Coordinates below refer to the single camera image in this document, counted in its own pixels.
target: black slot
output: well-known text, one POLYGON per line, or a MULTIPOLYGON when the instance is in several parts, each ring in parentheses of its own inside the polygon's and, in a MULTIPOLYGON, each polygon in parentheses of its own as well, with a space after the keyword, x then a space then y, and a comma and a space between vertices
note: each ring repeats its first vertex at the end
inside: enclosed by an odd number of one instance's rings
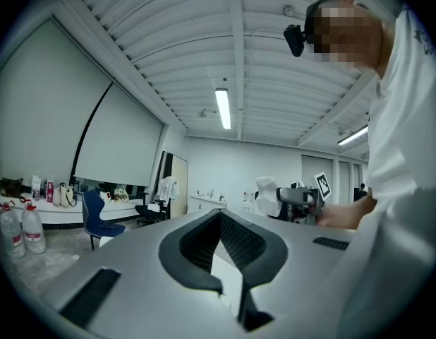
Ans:
POLYGON ((350 244, 349 242, 329 239, 327 237, 321 237, 321 236, 314 239, 313 242, 319 245, 331 247, 333 249, 338 249, 338 250, 346 250, 346 248, 350 244))
POLYGON ((61 315, 85 328, 121 276, 115 270, 100 269, 64 307, 61 315))

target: door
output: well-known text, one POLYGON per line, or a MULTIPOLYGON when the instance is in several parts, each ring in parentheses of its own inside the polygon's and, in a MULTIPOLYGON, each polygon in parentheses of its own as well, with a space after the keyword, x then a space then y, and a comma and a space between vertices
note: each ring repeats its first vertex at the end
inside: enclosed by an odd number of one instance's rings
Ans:
POLYGON ((171 218, 177 218, 187 213, 188 162, 173 155, 171 175, 176 178, 179 190, 178 196, 171 202, 171 218))
POLYGON ((350 203, 350 164, 348 162, 339 162, 339 171, 339 203, 348 205, 350 203))
POLYGON ((355 189, 361 187, 361 182, 359 182, 359 165, 353 165, 353 185, 355 189))

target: curved cutout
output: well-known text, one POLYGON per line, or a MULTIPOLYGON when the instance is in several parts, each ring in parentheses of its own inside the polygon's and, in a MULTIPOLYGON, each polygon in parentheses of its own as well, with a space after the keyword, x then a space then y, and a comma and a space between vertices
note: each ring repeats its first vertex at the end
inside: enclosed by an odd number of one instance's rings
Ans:
POLYGON ((183 286, 222 294, 221 280, 210 274, 219 240, 243 276, 238 321, 249 331, 270 322, 273 318, 255 307, 250 289, 271 282, 287 260, 287 246, 277 234, 214 209, 163 238, 160 262, 183 286))

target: blue chair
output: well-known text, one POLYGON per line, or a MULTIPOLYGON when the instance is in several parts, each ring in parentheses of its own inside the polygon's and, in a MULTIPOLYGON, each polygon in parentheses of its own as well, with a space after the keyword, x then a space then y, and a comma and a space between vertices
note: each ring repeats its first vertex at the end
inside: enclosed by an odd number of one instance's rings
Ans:
POLYGON ((102 236, 116 237, 126 229, 123 225, 103 221, 100 219, 100 211, 105 203, 96 191, 88 191, 83 194, 83 225, 91 238, 91 249, 94 251, 93 237, 100 239, 102 236))

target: black office chair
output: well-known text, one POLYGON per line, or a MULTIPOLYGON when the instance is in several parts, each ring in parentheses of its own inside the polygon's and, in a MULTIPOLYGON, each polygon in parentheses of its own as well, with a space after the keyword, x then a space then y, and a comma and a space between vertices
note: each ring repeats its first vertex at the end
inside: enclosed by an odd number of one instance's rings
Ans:
POLYGON ((146 195, 148 195, 148 193, 143 192, 143 204, 135 206, 136 212, 138 212, 142 216, 141 219, 137 220, 137 223, 150 225, 152 223, 160 222, 166 220, 166 218, 169 218, 169 203, 168 207, 164 207, 165 200, 155 198, 154 202, 158 203, 159 212, 154 212, 150 210, 146 205, 146 195))

